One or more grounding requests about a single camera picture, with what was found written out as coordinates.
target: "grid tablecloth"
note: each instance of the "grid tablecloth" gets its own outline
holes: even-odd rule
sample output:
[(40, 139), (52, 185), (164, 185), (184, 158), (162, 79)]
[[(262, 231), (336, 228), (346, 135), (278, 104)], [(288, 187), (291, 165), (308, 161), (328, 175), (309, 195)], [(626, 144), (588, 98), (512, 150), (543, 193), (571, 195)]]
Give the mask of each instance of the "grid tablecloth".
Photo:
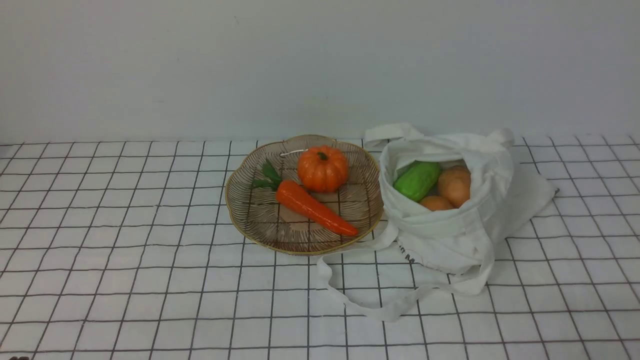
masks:
[[(519, 138), (553, 203), (497, 249), (487, 291), (395, 323), (236, 231), (223, 185), (265, 141), (2, 146), (0, 359), (640, 359), (639, 140)], [(372, 305), (434, 275), (397, 249), (334, 263)]]

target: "orange carrot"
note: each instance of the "orange carrot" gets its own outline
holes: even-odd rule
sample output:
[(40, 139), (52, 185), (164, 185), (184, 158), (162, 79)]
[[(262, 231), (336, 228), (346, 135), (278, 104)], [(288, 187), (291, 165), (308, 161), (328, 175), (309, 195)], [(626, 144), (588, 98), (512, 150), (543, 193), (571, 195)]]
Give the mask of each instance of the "orange carrot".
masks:
[(291, 211), (310, 218), (336, 234), (346, 236), (356, 236), (358, 234), (358, 229), (355, 226), (346, 222), (318, 200), (315, 200), (295, 181), (282, 180), (269, 161), (262, 167), (262, 171), (271, 181), (256, 180), (253, 182), (254, 188), (276, 190), (276, 201), (280, 204)]

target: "green cucumber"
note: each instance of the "green cucumber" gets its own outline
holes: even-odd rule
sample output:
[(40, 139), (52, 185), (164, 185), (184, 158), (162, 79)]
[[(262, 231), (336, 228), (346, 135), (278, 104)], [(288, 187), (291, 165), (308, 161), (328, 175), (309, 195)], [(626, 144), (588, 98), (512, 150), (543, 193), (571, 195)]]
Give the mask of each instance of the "green cucumber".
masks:
[(394, 182), (394, 189), (413, 201), (420, 201), (438, 182), (442, 169), (438, 163), (416, 161)]

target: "white tote bag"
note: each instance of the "white tote bag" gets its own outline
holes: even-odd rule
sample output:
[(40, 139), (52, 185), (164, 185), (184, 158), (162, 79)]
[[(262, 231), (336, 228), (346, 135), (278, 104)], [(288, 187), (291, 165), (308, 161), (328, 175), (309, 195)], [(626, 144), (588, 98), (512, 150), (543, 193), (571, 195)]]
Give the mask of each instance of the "white tote bag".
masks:
[[(547, 180), (523, 172), (513, 163), (508, 151), (513, 134), (508, 129), (489, 136), (424, 136), (410, 124), (392, 124), (365, 134), (369, 147), (391, 139), (397, 140), (382, 150), (379, 178), (387, 228), (375, 240), (354, 244), (341, 253), (399, 245), (407, 260), (456, 276), (450, 284), (420, 284), (383, 307), (365, 307), (330, 285), (332, 269), (324, 261), (325, 256), (320, 257), (319, 285), (350, 311), (381, 321), (397, 320), (416, 305), (416, 300), (432, 291), (480, 293), (493, 268), (495, 246), (542, 210), (555, 192)], [(471, 198), (460, 209), (436, 212), (406, 198), (393, 188), (393, 182), (398, 171), (414, 161), (434, 161), (445, 167), (464, 161), (471, 172)]]

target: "woven basket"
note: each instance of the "woven basket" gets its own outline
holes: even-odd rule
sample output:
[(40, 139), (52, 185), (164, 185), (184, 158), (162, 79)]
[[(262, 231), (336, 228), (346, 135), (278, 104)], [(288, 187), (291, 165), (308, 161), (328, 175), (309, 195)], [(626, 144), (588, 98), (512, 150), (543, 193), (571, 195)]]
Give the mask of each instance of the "woven basket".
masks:
[[(349, 179), (336, 193), (311, 193), (358, 229), (354, 237), (335, 234), (293, 213), (275, 200), (272, 190), (251, 189), (264, 179), (261, 168), (268, 159), (283, 179), (298, 179), (298, 158), (305, 149), (329, 145), (349, 161)], [(231, 221), (248, 239), (275, 251), (295, 255), (331, 252), (358, 241), (380, 221), (383, 211), (378, 164), (363, 148), (325, 136), (303, 135), (255, 149), (227, 182), (225, 197)]]

